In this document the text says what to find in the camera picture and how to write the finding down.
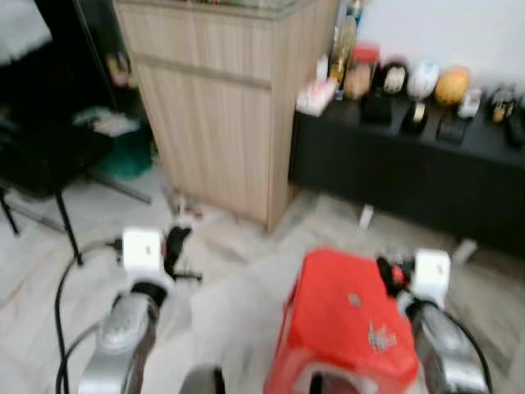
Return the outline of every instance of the red plastic stool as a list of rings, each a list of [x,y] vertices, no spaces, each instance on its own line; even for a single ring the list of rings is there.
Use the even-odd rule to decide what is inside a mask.
[[[308,393],[313,375],[328,372],[360,394],[397,394],[418,368],[410,323],[386,296],[375,261],[309,254],[285,304],[264,393]]]

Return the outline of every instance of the chair leg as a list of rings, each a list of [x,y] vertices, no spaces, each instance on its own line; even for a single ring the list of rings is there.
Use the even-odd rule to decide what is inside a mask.
[[[2,211],[5,213],[7,221],[11,225],[11,229],[15,233],[16,236],[20,234],[18,231],[18,226],[15,223],[15,219],[12,215],[11,208],[9,208],[9,205],[7,205],[6,200],[3,198],[4,191],[0,190],[0,204],[2,205]]]
[[[69,237],[71,247],[73,248],[76,262],[81,266],[83,265],[82,256],[80,255],[79,247],[76,244],[75,234],[73,234],[73,228],[71,227],[69,216],[67,216],[66,206],[64,205],[64,200],[62,199],[62,193],[60,191],[55,195],[55,199],[57,200],[58,209],[60,210],[62,220],[64,221],[64,227],[66,228],[67,236]]]

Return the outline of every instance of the black chair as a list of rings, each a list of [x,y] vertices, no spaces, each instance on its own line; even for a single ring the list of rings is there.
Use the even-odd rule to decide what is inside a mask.
[[[13,232],[19,234],[11,211],[64,231],[69,237],[77,263],[81,265],[82,258],[62,191],[111,150],[110,137],[82,127],[55,123],[28,129],[0,119],[0,204]],[[4,195],[10,189],[32,199],[53,197],[57,201],[63,226],[38,218],[22,207],[8,204]]]

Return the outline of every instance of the white floor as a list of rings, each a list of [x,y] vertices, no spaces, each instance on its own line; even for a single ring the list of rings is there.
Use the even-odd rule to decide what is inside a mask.
[[[161,172],[154,169],[130,186],[150,194],[153,204],[93,183],[67,190],[66,206],[82,245],[118,235],[126,225],[170,227]],[[59,218],[53,202],[28,207]],[[164,305],[144,393],[177,393],[187,371],[202,363],[223,366],[229,394],[262,392],[282,302],[309,250],[329,246],[373,256],[381,250],[454,247],[451,236],[385,214],[377,214],[363,231],[353,205],[308,192],[299,195],[269,237],[258,224],[210,207],[204,212],[182,259],[186,267],[203,272],[204,284],[181,284]],[[19,215],[16,220],[22,227],[19,238],[0,217],[0,392],[50,393],[59,359],[53,296],[71,249],[64,236]],[[111,252],[93,253],[87,260],[66,285],[66,341],[100,319],[126,288]],[[522,261],[483,250],[469,265],[454,268],[448,306],[482,344],[496,392],[525,392],[524,267]],[[73,387],[92,347],[93,340],[87,341],[71,359]]]

